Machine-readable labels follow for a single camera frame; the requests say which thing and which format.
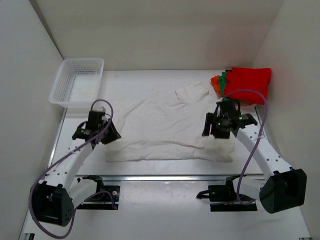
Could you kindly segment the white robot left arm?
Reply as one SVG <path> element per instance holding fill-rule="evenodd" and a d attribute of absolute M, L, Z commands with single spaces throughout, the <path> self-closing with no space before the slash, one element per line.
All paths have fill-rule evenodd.
<path fill-rule="evenodd" d="M 57 164 L 37 183 L 31 197 L 36 220 L 65 227 L 74 210 L 86 199 L 99 199 L 104 195 L 102 177 L 77 177 L 85 159 L 98 144 L 109 144 L 120 139 L 111 115 L 102 110 L 91 110 L 72 135 L 68 157 Z"/>

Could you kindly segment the white t shirt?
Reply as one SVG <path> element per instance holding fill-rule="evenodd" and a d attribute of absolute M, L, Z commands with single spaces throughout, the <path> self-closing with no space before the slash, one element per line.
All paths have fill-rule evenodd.
<path fill-rule="evenodd" d="M 175 91 L 175 99 L 122 99 L 113 104 L 121 139 L 107 144 L 108 162 L 188 160 L 231 162 L 235 141 L 203 136 L 206 114 L 218 98 L 199 82 Z"/>

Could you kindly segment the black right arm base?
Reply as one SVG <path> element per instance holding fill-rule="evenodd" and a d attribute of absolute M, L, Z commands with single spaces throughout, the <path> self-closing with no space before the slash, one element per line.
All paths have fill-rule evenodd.
<path fill-rule="evenodd" d="M 200 191 L 196 195 L 196 199 L 209 200 L 211 212 L 256 212 L 258 208 L 252 198 L 239 195 L 240 200 L 247 204 L 241 204 L 237 199 L 233 180 L 239 177 L 239 175 L 229 176 L 224 184 L 209 185 L 207 190 Z"/>

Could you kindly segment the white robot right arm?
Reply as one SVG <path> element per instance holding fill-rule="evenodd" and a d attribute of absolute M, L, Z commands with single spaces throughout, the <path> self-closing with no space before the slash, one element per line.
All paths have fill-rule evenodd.
<path fill-rule="evenodd" d="M 210 185 L 197 194 L 197 199 L 209 199 L 211 206 L 252 205 L 259 201 L 270 214 L 304 204 L 306 173 L 286 162 L 263 138 L 262 130 L 262 124 L 251 114 L 241 113 L 237 100 L 217 102 L 215 111 L 206 114 L 202 136 L 226 140 L 234 135 L 250 152 L 244 166 L 254 159 L 265 181 L 253 179 L 243 170 L 227 177 L 224 184 Z"/>

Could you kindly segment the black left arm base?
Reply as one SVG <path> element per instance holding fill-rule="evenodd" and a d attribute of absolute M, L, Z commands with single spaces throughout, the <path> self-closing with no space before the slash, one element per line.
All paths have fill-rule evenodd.
<path fill-rule="evenodd" d="M 77 180 L 94 181 L 96 183 L 96 192 L 100 192 L 100 194 L 81 203 L 77 207 L 79 210 L 118 210 L 121 190 L 120 185 L 108 183 L 107 181 L 104 181 L 101 176 L 97 175 L 85 175 Z"/>

